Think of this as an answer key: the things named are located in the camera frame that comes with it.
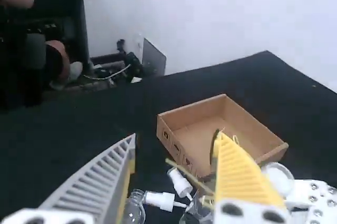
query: clear plastic bottle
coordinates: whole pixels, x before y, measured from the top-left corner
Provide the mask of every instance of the clear plastic bottle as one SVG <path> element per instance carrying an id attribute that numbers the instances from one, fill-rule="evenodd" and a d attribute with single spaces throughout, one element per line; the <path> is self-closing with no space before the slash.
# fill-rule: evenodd
<path id="1" fill-rule="evenodd" d="M 215 175 L 210 176 L 207 181 L 204 181 L 211 190 L 215 189 Z M 198 189 L 191 201 L 190 206 L 186 209 L 186 212 L 181 217 L 179 224 L 212 224 L 213 223 L 213 212 L 204 207 L 199 199 L 207 195 L 203 189 Z"/>
<path id="2" fill-rule="evenodd" d="M 145 210 L 143 207 L 145 192 L 134 189 L 126 199 L 122 224 L 144 224 Z"/>

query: open cardboard box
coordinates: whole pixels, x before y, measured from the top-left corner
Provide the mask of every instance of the open cardboard box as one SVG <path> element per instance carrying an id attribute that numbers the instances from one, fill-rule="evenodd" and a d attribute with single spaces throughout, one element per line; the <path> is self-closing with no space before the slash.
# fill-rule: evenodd
<path id="1" fill-rule="evenodd" d="M 222 94 L 158 115 L 157 137 L 174 160 L 197 177 L 210 174 L 210 149 L 215 131 L 236 135 L 258 164 L 279 161 L 288 144 Z"/>

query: person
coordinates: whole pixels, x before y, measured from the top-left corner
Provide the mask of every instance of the person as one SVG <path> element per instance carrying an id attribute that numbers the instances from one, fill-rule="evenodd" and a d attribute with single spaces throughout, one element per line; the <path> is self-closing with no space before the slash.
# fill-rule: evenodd
<path id="1" fill-rule="evenodd" d="M 1 4 L 28 9 L 33 6 L 34 0 L 0 0 Z M 27 34 L 25 42 L 21 44 L 23 56 L 16 64 L 21 65 L 19 78 L 23 81 L 20 88 L 26 106 L 39 105 L 42 102 L 42 90 L 47 86 L 62 90 L 82 72 L 82 63 L 71 64 L 65 46 L 60 41 L 45 41 L 42 34 Z"/>

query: black cloth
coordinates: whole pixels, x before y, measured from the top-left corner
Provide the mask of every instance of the black cloth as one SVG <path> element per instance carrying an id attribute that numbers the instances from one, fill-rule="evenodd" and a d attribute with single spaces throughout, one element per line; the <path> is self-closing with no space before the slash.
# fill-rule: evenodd
<path id="1" fill-rule="evenodd" d="M 46 65 L 44 67 L 44 86 L 49 86 L 56 80 L 63 70 L 63 61 L 60 52 L 53 46 L 46 45 Z"/>
<path id="2" fill-rule="evenodd" d="M 38 207 L 69 176 L 121 138 L 137 133 L 130 189 L 173 192 L 158 113 L 228 94 L 288 142 L 282 163 L 295 178 L 337 185 L 337 95 L 269 52 L 0 116 L 0 215 Z M 146 224 L 178 223 L 183 212 L 146 206 Z"/>

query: white cable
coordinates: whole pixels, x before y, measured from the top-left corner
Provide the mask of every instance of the white cable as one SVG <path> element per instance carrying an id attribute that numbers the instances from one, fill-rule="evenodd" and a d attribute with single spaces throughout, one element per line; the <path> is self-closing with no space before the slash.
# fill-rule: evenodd
<path id="1" fill-rule="evenodd" d="M 95 78 L 95 77 L 90 77 L 90 76 L 87 76 L 87 75 L 83 75 L 83 76 L 86 77 L 86 78 L 88 78 L 88 79 L 92 79 L 92 80 L 106 80 L 106 79 L 109 79 L 109 78 L 112 78 L 112 77 L 118 75 L 119 73 L 122 73 L 123 71 L 125 71 L 126 69 L 128 69 L 130 66 L 131 65 L 128 65 L 125 68 L 121 69 L 119 72 L 113 73 L 110 76 L 107 76 L 107 77 L 104 77 L 104 78 Z"/>

